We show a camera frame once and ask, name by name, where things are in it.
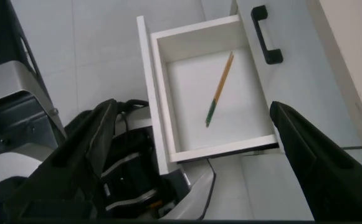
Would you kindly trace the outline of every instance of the drawer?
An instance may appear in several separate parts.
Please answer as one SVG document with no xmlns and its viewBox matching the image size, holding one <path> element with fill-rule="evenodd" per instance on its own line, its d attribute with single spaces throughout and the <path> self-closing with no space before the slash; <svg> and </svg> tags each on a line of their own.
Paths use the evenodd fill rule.
<svg viewBox="0 0 362 224">
<path fill-rule="evenodd" d="M 341 147 L 360 146 L 335 76 L 326 59 L 305 1 L 237 1 L 267 106 L 273 101 L 296 109 Z M 266 63 L 251 11 L 265 5 L 259 21 L 269 50 L 280 49 L 283 62 Z"/>
<path fill-rule="evenodd" d="M 160 174 L 175 162 L 277 147 L 238 15 L 152 34 L 143 17 L 137 21 Z M 234 60 L 206 128 L 231 51 Z"/>
</svg>

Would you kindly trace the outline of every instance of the white tile floor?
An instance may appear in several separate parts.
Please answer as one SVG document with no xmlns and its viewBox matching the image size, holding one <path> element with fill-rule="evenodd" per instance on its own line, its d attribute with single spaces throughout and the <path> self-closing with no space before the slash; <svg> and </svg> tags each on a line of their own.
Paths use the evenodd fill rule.
<svg viewBox="0 0 362 224">
<path fill-rule="evenodd" d="M 64 125 L 114 98 L 147 100 L 136 17 L 150 31 L 205 21 L 200 0 L 12 0 Z"/>
</svg>

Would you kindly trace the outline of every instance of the white cabinet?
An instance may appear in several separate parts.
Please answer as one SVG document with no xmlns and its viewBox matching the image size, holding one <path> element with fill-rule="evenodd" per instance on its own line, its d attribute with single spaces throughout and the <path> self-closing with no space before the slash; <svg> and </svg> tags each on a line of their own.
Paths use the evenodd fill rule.
<svg viewBox="0 0 362 224">
<path fill-rule="evenodd" d="M 305 1 L 238 1 L 241 18 L 268 106 L 273 101 L 296 109 L 339 146 L 360 146 L 330 64 Z M 268 65 L 250 15 L 265 5 L 259 22 L 267 48 L 280 49 L 283 62 Z"/>
<path fill-rule="evenodd" d="M 176 162 L 277 147 L 273 101 L 296 109 L 340 146 L 360 146 L 305 1 L 237 4 L 240 15 L 152 34 L 138 18 L 160 173 Z M 264 59 L 251 18 L 263 5 L 268 16 L 257 27 L 269 50 L 280 49 L 282 63 Z M 230 51 L 234 62 L 206 128 Z"/>
</svg>

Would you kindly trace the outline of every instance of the floor tile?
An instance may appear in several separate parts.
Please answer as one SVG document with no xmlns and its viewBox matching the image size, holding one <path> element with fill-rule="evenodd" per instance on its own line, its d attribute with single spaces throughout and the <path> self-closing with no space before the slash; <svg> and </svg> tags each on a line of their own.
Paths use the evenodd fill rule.
<svg viewBox="0 0 362 224">
<path fill-rule="evenodd" d="M 253 214 L 247 198 L 225 198 L 211 200 L 205 220 L 253 220 Z"/>
<path fill-rule="evenodd" d="M 74 68 L 71 0 L 11 0 L 43 76 Z"/>
<path fill-rule="evenodd" d="M 198 0 L 76 0 L 74 5 L 77 66 L 140 57 L 137 16 L 150 32 L 204 21 Z"/>
<path fill-rule="evenodd" d="M 210 159 L 217 174 L 212 197 L 222 199 L 247 197 L 240 155 Z"/>
<path fill-rule="evenodd" d="M 75 70 L 69 69 L 44 77 L 45 86 L 63 126 L 78 115 Z"/>
<path fill-rule="evenodd" d="M 77 67 L 79 111 L 115 99 L 148 100 L 140 57 Z"/>
</svg>

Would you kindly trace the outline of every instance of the cabinet handle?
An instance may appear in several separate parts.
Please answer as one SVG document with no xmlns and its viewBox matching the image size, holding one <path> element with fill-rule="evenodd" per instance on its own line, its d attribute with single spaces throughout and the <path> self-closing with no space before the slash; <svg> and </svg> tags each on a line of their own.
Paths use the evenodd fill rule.
<svg viewBox="0 0 362 224">
<path fill-rule="evenodd" d="M 254 23 L 255 31 L 257 32 L 258 40 L 260 41 L 262 53 L 264 54 L 265 61 L 268 65 L 273 65 L 283 62 L 283 56 L 280 49 L 268 50 L 262 36 L 260 25 L 258 21 L 268 18 L 266 6 L 257 6 L 251 10 L 251 19 Z"/>
</svg>

